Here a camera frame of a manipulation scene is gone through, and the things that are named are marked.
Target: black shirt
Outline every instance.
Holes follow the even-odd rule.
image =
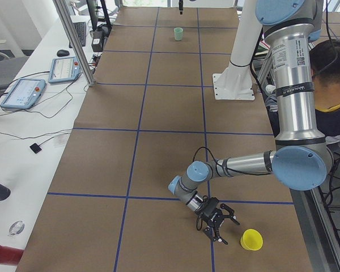
[[[319,131],[325,136],[340,135],[340,108],[333,112],[321,112],[315,109],[316,124]],[[278,112],[268,112],[274,136],[279,134]]]

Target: small black square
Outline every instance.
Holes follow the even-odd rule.
[[[34,143],[30,146],[30,149],[37,154],[39,151],[41,151],[40,146],[37,143]]]

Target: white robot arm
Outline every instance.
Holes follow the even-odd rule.
[[[271,46],[279,110],[280,133],[276,151],[208,162],[194,161],[168,189],[207,223],[204,233],[212,241],[227,242],[219,227],[225,218],[239,224],[234,211],[216,198],[197,192],[198,186],[216,177],[275,174],[295,190],[309,190],[326,179],[333,164],[325,136],[317,130],[309,41],[320,35],[323,0],[258,0],[256,17]],[[229,212],[223,215],[222,210]]]

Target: white desk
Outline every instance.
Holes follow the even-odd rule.
[[[88,21],[88,16],[73,16],[74,22]],[[88,61],[93,55],[91,37],[87,28],[86,47],[83,48]],[[69,42],[60,20],[43,38],[17,77],[39,71],[49,71],[52,59],[59,49],[69,49]],[[48,74],[35,76],[48,80]],[[47,83],[39,102],[61,92],[69,83],[50,85]],[[73,95],[72,101],[53,118],[47,119],[38,113],[17,112],[0,117],[0,131],[20,137],[35,137],[62,129],[73,128],[83,99],[87,82],[82,75],[68,91]],[[43,102],[32,110],[46,116],[52,116],[70,99],[67,92]],[[29,146],[42,143],[53,135],[38,139],[18,140],[0,134],[0,183],[11,190],[8,199],[0,202],[0,244],[24,249],[33,230],[36,218],[43,204],[49,185],[57,169],[69,135],[55,137],[43,144],[42,151],[34,154]],[[16,221],[25,223],[24,231],[15,236],[8,236],[10,226]],[[15,271],[15,266],[0,265],[0,272]]]

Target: red object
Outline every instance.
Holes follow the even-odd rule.
[[[24,250],[22,249],[0,245],[0,264],[17,265],[22,258],[23,253]]]

